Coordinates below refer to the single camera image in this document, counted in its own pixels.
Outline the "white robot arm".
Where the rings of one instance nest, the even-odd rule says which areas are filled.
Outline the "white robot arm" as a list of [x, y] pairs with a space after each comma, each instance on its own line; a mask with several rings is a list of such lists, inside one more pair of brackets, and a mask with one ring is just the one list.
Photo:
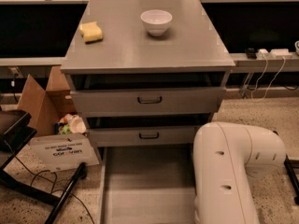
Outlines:
[[210, 122], [193, 142], [196, 224], [260, 224], [249, 181], [276, 171], [286, 149], [274, 132]]

